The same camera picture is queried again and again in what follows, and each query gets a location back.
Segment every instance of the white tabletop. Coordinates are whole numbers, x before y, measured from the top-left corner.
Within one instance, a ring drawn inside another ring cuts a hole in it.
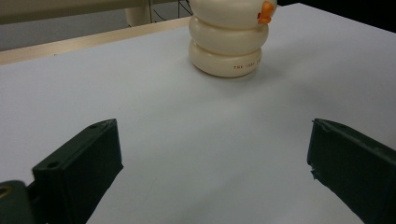
[[[189,61],[187,27],[0,66],[0,182],[117,119],[124,169],[89,223],[361,224],[314,180],[315,118],[396,148],[396,34],[280,7],[252,74]]]

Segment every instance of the white plastic container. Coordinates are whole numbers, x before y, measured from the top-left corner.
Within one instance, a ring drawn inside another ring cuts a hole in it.
[[[241,77],[257,68],[276,0],[190,0],[189,56],[217,77]]]

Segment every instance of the stacked rings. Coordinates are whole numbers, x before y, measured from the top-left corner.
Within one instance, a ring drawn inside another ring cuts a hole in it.
[[[189,56],[218,77],[241,77],[257,68],[268,25],[259,24],[257,0],[191,0]]]

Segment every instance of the table surface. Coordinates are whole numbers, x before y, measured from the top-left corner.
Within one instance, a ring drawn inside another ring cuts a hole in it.
[[[183,26],[0,66],[0,181],[117,119],[125,168],[88,223],[361,224],[306,163],[312,120],[396,148],[396,34],[280,7],[246,77],[196,69]]]

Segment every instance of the screw hole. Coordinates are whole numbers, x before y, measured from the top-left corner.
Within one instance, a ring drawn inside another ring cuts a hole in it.
[[[11,186],[0,186],[0,199],[6,197],[9,193],[11,193]]]
[[[50,164],[48,164],[48,168],[55,168],[55,167],[57,167],[59,165],[59,162],[57,162],[57,161],[53,161],[53,162],[51,162]]]

